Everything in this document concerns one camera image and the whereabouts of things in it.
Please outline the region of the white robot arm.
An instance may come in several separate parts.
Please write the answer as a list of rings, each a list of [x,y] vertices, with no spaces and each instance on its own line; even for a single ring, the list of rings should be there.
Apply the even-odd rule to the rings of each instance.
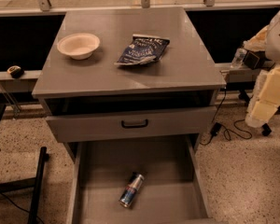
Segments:
[[[264,51],[275,67],[261,71],[257,77],[253,96],[248,104],[245,123],[258,128],[268,123],[280,106],[280,10],[270,23],[244,42],[249,51]]]

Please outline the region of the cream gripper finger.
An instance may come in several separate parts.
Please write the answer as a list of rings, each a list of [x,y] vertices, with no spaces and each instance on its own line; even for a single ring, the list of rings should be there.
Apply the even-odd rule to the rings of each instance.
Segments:
[[[273,117],[280,106],[280,64],[271,71],[261,71],[254,86],[253,96],[262,104],[268,104],[265,113]]]

